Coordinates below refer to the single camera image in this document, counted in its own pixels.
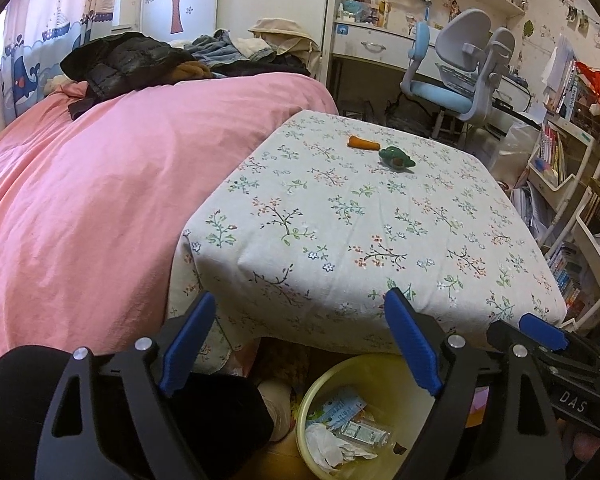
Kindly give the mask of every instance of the sock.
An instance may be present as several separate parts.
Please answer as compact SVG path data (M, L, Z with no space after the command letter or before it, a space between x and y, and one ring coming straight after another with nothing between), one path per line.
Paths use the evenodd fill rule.
M258 391L273 420L270 442L282 440L291 428L291 386L279 379L260 383Z

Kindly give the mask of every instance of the green toy vegetable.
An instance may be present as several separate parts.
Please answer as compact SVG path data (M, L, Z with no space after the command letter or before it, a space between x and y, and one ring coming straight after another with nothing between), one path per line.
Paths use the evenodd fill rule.
M413 168L416 165L409 155L395 146L389 146L384 150L380 150L378 153L382 161L393 170L406 170L407 168Z

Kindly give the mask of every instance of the pink bed sheet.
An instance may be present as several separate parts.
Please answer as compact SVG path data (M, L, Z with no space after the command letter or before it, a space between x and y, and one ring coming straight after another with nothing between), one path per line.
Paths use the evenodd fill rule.
M211 192L327 90L273 73L147 88L72 122L64 86L0 134L0 355L124 348L164 320L180 231Z

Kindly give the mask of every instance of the curtain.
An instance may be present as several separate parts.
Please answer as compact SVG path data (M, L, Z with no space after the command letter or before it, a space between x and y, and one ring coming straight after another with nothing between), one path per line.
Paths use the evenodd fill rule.
M116 0L11 0L4 25L2 95L7 124L44 97L75 48L111 33Z

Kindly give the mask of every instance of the blue chair seat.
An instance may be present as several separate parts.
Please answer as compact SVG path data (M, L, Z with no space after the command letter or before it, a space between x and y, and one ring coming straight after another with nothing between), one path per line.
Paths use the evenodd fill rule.
M473 104L463 95L422 81L412 81L410 93L459 114L467 113Z

